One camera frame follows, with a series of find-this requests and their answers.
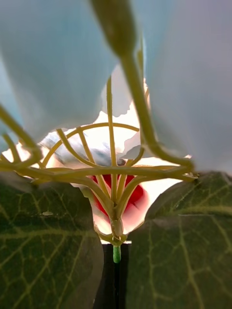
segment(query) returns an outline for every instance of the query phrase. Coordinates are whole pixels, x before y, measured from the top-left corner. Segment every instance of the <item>flower bud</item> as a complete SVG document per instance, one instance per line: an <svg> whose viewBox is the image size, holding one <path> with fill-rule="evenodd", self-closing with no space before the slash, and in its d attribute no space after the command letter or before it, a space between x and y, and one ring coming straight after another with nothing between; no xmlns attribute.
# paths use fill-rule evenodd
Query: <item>flower bud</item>
<svg viewBox="0 0 232 309"><path fill-rule="evenodd" d="M130 0L90 2L114 53L119 57L132 53L136 44L136 27Z"/></svg>

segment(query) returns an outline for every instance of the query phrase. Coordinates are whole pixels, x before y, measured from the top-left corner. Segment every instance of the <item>red center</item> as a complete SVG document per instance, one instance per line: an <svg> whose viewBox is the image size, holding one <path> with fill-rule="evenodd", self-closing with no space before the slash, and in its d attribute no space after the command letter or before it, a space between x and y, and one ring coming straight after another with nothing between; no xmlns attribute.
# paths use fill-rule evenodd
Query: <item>red center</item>
<svg viewBox="0 0 232 309"><path fill-rule="evenodd" d="M91 178L96 183L98 183L96 176L91 176ZM111 188L111 175L103 175L103 178L104 178L105 182L108 184L108 186ZM134 179L134 176L131 176L131 175L127 176L126 182L125 182L125 187L128 185L129 182L132 181L132 179ZM129 201L127 203L125 211L129 210L132 206L137 207L137 205L136 205L137 202L140 201L144 197L144 194L145 194L144 189L140 185L137 185L137 187L133 191L131 197L129 198ZM95 196L94 196L94 200L96 202L96 206L98 207L98 209L100 211L102 211L104 214L107 215L107 213L104 210L104 208L102 207L101 203L98 201L98 199Z"/></svg>

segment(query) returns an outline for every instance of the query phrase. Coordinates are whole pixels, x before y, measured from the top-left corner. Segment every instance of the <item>dark pot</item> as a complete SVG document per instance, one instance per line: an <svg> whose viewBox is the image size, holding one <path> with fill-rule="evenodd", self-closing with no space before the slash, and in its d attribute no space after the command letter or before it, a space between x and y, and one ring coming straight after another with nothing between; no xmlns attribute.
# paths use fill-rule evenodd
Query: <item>dark pot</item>
<svg viewBox="0 0 232 309"><path fill-rule="evenodd" d="M104 268L93 309L125 309L130 244L121 245L121 262L113 262L113 246L104 244Z"/></svg>

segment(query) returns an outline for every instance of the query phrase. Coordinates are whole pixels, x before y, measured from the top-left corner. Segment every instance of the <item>heart-shaped leaf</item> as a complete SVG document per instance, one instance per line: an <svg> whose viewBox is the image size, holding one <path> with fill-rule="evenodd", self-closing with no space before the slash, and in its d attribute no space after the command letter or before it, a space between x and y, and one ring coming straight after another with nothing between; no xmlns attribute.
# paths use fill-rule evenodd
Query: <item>heart-shaped leaf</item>
<svg viewBox="0 0 232 309"><path fill-rule="evenodd" d="M67 183L31 187L0 182L0 308L92 309L103 251L89 200Z"/></svg>
<svg viewBox="0 0 232 309"><path fill-rule="evenodd" d="M232 180L178 183L151 206L132 240L127 308L232 308Z"/></svg>

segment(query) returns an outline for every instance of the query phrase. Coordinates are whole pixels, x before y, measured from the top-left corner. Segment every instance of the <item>green leaf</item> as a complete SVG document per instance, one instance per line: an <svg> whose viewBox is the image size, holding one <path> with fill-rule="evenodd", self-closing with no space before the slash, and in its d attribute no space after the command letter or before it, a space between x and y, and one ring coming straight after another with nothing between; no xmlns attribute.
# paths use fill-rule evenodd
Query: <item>green leaf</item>
<svg viewBox="0 0 232 309"><path fill-rule="evenodd" d="M0 181L0 308L92 309L103 250L80 189Z"/></svg>
<svg viewBox="0 0 232 309"><path fill-rule="evenodd" d="M232 182L222 173L178 183L132 240L127 308L232 308Z"/></svg>

